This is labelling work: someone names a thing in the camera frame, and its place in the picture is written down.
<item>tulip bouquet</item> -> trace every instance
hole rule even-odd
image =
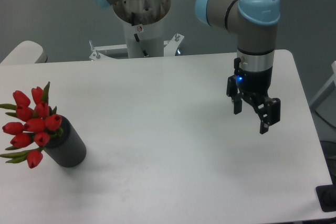
[[[2,109],[15,111],[6,112],[7,115],[24,122],[9,122],[2,127],[5,133],[14,136],[11,140],[11,146],[6,148],[6,150],[14,151],[27,147],[33,142],[38,145],[37,148],[32,150],[1,154],[0,157],[10,158],[6,163],[17,164],[26,160],[28,166],[34,168],[41,162],[43,158],[42,151],[45,149],[46,144],[54,138],[62,136],[63,129],[60,127],[62,116],[56,114],[57,107],[52,109],[48,104],[49,87],[50,82],[44,89],[40,87],[31,89],[36,105],[34,109],[29,107],[30,99],[18,90],[13,93],[16,104],[0,104]]]

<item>tabletop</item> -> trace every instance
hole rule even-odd
[[[49,103],[87,146],[75,168],[0,160],[3,223],[272,223],[334,217],[293,56],[275,53],[281,121],[260,135],[226,96],[235,53],[0,66],[1,102],[51,82]],[[11,119],[0,114],[0,125]],[[11,137],[1,133],[0,149]]]

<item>gray floor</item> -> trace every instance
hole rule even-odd
[[[194,2],[172,0],[165,39],[176,32],[186,36],[182,45],[185,55],[235,51],[236,37],[200,23],[194,15]],[[335,3],[281,0],[277,48],[293,53],[308,100],[332,75],[330,65],[336,60]],[[0,61],[24,40],[42,45],[49,62],[88,60],[89,40],[95,46],[124,43],[121,24],[112,9],[100,10],[92,0],[0,0]],[[319,108],[333,124],[335,104],[333,93]],[[315,116],[314,121],[321,140],[336,140],[335,131]]]

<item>red tulip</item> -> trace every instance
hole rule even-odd
[[[38,104],[40,101],[41,101],[41,97],[42,97],[42,94],[43,94],[43,89],[40,88],[40,87],[37,87],[37,88],[32,88],[31,89],[32,91],[32,96],[33,96],[33,100],[35,102],[35,104]]]
[[[27,133],[21,133],[13,137],[11,144],[17,148],[24,148],[31,144],[31,140]]]
[[[42,118],[32,118],[26,122],[23,128],[25,131],[42,132],[45,129],[44,120]]]
[[[23,106],[26,106],[26,107],[28,107],[30,105],[30,99],[19,90],[16,90],[13,93],[13,97],[14,97],[14,100],[16,102],[16,105],[23,105]]]
[[[46,118],[46,128],[50,131],[55,131],[61,126],[62,117],[54,114]]]
[[[34,136],[34,141],[38,146],[45,146],[50,140],[50,136],[46,132],[37,133]]]
[[[33,150],[29,152],[27,155],[27,162],[28,162],[29,168],[33,169],[34,167],[38,166],[42,158],[43,158],[43,154],[39,152],[38,150]]]
[[[36,107],[35,111],[37,112],[40,118],[46,118],[49,115],[49,105],[46,102],[39,102]]]
[[[23,125],[21,123],[7,123],[2,129],[7,134],[18,135],[23,132]]]
[[[23,105],[16,106],[16,115],[20,120],[27,122],[33,116],[33,110]]]

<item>green tulip leaf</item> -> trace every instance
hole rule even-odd
[[[0,104],[1,109],[6,109],[6,110],[16,110],[16,105],[10,104],[10,103],[3,103]]]
[[[57,135],[58,135],[58,137],[61,137],[63,135],[63,129],[62,129],[62,127],[58,128]]]
[[[10,147],[5,148],[6,151],[15,151],[15,150],[18,150],[18,149],[19,149],[18,147],[14,147],[14,146],[10,146]]]
[[[37,111],[33,111],[33,116],[31,118],[39,118],[38,114],[37,114]]]
[[[50,136],[50,139],[54,139],[54,138],[58,137],[58,135],[57,135],[56,133],[54,133],[54,134],[49,134],[49,136]]]
[[[50,88],[50,81],[48,81],[48,84],[44,87],[41,101],[46,102],[49,104],[49,88]]]
[[[9,115],[9,116],[12,116],[12,117],[14,117],[14,118],[17,118],[17,115],[16,115],[15,112],[6,112],[5,114],[6,114],[6,115]]]
[[[57,112],[57,106],[54,107],[54,109],[53,109],[53,111],[52,111],[51,114],[54,115],[54,114],[56,114],[56,112]]]
[[[6,161],[6,163],[18,164],[18,163],[21,163],[21,162],[23,162],[25,160],[27,160],[27,156],[16,157],[16,158],[13,158],[11,160]]]
[[[4,157],[4,158],[17,158],[17,157],[22,157],[22,156],[26,157],[30,151],[31,150],[22,151],[22,152],[5,153],[5,154],[0,154],[0,157]]]

